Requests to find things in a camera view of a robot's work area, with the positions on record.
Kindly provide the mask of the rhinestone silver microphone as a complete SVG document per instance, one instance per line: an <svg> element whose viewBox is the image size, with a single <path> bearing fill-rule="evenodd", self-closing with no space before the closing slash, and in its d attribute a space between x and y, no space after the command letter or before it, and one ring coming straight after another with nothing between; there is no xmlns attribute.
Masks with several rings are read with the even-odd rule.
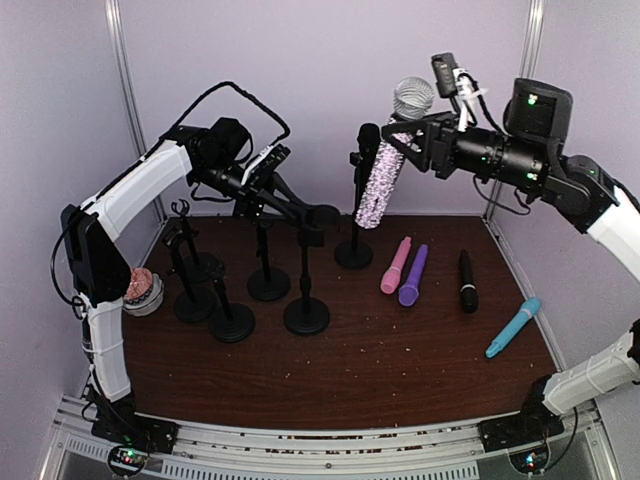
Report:
<svg viewBox="0 0 640 480"><path fill-rule="evenodd" d="M393 113L387 125L423 118L433 105L434 97L433 87L425 79L417 76L402 79L393 91ZM355 215L355 222L362 229L379 226L404 161L400 151L387 140L381 140Z"/></svg>

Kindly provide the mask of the black stand of purple microphone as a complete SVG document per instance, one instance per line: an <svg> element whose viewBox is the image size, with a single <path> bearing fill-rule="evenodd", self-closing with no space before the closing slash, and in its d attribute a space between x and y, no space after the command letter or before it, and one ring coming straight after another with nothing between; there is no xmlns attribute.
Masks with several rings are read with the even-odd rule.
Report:
<svg viewBox="0 0 640 480"><path fill-rule="evenodd" d="M280 300L291 288L289 275L284 270L272 266L270 262L268 231L272 226L269 221L256 224L256 257L260 259L261 267L249 276L246 283L249 295L260 302Z"/></svg>

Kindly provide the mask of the black stand of rhinestone microphone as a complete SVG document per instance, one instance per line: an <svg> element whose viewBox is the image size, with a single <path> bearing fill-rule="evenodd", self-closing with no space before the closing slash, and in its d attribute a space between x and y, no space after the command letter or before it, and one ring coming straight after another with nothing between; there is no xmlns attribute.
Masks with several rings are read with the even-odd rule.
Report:
<svg viewBox="0 0 640 480"><path fill-rule="evenodd" d="M338 230L340 211L331 205L312 206L299 228L297 241L301 252L301 274L299 288L301 296L292 300L285 308L285 327L298 336L313 336L322 333L330 324L327 305L312 296L312 278L309 268L309 249L321 248L325 244L325 232Z"/></svg>

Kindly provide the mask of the pink microphone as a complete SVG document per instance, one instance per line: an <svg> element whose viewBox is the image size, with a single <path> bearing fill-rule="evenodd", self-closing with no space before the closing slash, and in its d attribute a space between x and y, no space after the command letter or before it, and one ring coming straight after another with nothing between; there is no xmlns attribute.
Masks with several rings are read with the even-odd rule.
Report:
<svg viewBox="0 0 640 480"><path fill-rule="evenodd" d="M381 278L380 290L384 294L390 295L398 288L404 265L411 250L411 244L412 238L410 236L405 236L399 243L390 266Z"/></svg>

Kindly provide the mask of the black stand of blue microphone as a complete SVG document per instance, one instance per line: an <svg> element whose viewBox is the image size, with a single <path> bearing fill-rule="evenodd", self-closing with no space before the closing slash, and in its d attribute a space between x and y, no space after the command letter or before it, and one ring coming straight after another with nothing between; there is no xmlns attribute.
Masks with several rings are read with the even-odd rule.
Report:
<svg viewBox="0 0 640 480"><path fill-rule="evenodd" d="M214 311L217 300L215 295L204 287L193 286L188 279L184 258L180 247L186 236L178 226L171 227L162 238L171 258L171 271L176 274L183 286L174 302L174 313L183 323L194 324L205 321Z"/></svg>

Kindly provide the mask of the purple microphone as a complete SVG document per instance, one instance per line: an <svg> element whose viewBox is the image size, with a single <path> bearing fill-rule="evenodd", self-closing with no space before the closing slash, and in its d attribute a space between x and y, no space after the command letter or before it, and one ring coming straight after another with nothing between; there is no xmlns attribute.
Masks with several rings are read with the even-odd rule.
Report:
<svg viewBox="0 0 640 480"><path fill-rule="evenodd" d="M429 246L421 244L414 257L409 274L398 290L398 301L403 307L412 307L420 296L420 283L429 254Z"/></svg>

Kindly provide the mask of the black microphone with white band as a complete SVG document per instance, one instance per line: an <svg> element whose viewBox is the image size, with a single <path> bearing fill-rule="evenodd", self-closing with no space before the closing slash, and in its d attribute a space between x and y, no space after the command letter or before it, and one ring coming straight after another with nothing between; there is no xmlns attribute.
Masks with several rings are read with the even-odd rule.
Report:
<svg viewBox="0 0 640 480"><path fill-rule="evenodd" d="M465 313L473 314L478 309L479 298L474 281L471 258L466 249L460 251L458 265L461 280L459 290L461 307Z"/></svg>

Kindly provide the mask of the blue microphone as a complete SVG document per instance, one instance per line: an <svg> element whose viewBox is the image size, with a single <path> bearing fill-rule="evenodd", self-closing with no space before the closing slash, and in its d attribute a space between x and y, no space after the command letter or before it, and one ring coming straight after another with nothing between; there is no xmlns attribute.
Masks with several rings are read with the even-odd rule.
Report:
<svg viewBox="0 0 640 480"><path fill-rule="evenodd" d="M541 301L537 297L531 297L524 301L514 317L492 340L485 351L485 357L491 359L501 353L524 326L538 314L540 308Z"/></svg>

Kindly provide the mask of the black stand of pink microphone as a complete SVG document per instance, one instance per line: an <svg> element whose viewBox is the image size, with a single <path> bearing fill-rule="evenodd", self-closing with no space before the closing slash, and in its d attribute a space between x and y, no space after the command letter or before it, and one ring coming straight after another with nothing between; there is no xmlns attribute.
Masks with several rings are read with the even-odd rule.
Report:
<svg viewBox="0 0 640 480"><path fill-rule="evenodd" d="M199 231L189 221L190 204L185 199L171 203L171 211L179 217L181 231L189 249L189 256L184 260L187 278L192 283L202 283L210 278L210 274L221 265L221 261L209 252L198 251L195 238Z"/></svg>

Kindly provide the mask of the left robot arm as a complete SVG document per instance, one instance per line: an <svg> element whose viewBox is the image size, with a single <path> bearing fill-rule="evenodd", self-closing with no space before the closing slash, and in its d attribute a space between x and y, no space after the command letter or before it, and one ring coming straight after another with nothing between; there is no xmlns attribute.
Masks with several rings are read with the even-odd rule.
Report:
<svg viewBox="0 0 640 480"><path fill-rule="evenodd" d="M232 119L210 128L189 127L181 119L133 165L97 194L61 213L62 233L55 246L64 248L76 293L67 299L82 325L82 347L90 366L97 425L123 444L146 437L135 413L134 394L126 370L122 312L131 268L116 242L138 214L181 179L206 185L235 203L259 212L270 207L295 226L302 239L322 243L321 210L293 193L276 169L289 151L282 140L290 128L273 110L232 81L220 82L198 97L231 88L274 120L282 129L261 153L239 160L250 135Z"/></svg>

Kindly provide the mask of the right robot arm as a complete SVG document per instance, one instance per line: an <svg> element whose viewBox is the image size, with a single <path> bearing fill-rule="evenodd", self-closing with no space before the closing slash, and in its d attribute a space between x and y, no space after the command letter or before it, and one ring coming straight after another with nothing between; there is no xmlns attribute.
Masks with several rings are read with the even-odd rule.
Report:
<svg viewBox="0 0 640 480"><path fill-rule="evenodd" d="M502 132L454 126L451 112L397 119L382 137L420 171L448 178L455 170L515 187L541 200L639 275L639 202L585 155L563 153L572 95L540 81L517 78L503 114ZM519 440L535 440L579 404L639 381L639 325L612 346L568 370L536 380L508 425Z"/></svg>

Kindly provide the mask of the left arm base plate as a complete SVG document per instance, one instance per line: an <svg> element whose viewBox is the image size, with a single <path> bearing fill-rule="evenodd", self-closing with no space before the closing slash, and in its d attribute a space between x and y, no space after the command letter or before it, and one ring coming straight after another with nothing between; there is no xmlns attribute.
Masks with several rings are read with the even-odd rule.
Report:
<svg viewBox="0 0 640 480"><path fill-rule="evenodd" d="M91 427L91 434L147 453L172 453L179 430L175 422L139 415L135 421L136 426L131 428L101 418Z"/></svg>

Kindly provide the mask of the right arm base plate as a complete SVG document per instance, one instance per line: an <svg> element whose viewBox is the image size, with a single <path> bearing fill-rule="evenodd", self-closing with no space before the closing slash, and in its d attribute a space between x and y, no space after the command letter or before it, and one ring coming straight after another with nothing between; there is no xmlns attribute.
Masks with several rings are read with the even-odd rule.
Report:
<svg viewBox="0 0 640 480"><path fill-rule="evenodd" d="M544 444L565 431L559 418L540 419L521 414L481 421L478 424L485 452L512 449L527 444Z"/></svg>

